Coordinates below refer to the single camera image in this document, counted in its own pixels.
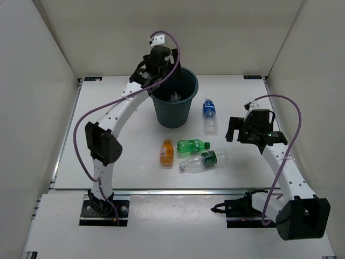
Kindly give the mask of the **blue label water bottle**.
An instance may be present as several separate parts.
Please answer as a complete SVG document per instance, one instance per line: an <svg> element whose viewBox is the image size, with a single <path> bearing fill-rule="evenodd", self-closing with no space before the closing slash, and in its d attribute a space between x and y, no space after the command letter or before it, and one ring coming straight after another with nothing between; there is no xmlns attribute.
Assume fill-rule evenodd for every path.
<svg viewBox="0 0 345 259"><path fill-rule="evenodd" d="M211 99L205 99L203 103L203 122L206 135L216 135L218 133L216 109Z"/></svg>

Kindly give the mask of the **black label clear bottle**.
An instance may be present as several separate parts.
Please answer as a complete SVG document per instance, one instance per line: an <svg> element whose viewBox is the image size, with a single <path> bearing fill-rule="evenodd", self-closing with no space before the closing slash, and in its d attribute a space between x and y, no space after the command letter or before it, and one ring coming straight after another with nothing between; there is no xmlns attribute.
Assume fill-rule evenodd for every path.
<svg viewBox="0 0 345 259"><path fill-rule="evenodd" d="M181 100L182 100L182 97L177 92L172 93L170 97L168 98L168 101L172 103L176 103Z"/></svg>

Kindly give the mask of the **orange juice bottle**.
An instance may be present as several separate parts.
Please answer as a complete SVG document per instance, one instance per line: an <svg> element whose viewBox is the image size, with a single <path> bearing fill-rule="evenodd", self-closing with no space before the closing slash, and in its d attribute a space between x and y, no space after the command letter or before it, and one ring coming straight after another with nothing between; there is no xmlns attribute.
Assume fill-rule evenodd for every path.
<svg viewBox="0 0 345 259"><path fill-rule="evenodd" d="M174 162L174 148L171 140L165 140L160 149L160 165L163 167L172 167Z"/></svg>

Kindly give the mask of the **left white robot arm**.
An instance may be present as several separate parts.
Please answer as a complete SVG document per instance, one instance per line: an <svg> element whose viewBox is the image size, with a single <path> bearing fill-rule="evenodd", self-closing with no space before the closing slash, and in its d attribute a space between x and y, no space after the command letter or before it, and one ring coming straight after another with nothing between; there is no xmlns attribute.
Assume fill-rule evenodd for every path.
<svg viewBox="0 0 345 259"><path fill-rule="evenodd" d="M112 177L114 163L123 148L117 138L130 116L160 86L161 80L181 74L178 54L178 49L154 46L129 77L121 95L122 101L113 105L95 123L88 122L85 126L87 147L93 160L93 176L96 179L88 191L88 197L92 208L100 216L118 216L113 208Z"/></svg>

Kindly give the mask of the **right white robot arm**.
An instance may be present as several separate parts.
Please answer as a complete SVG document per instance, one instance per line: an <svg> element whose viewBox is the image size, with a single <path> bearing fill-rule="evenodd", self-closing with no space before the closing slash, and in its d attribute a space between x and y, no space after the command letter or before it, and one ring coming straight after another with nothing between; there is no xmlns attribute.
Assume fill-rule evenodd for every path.
<svg viewBox="0 0 345 259"><path fill-rule="evenodd" d="M310 188L288 151L281 131L274 131L275 113L268 109L249 110L244 118L230 117L226 141L253 144L278 178L282 197L269 197L263 189L252 189L236 200L225 200L211 208L225 214L228 227L244 227L246 220L265 216L283 240L303 240L324 236L330 204Z"/></svg>

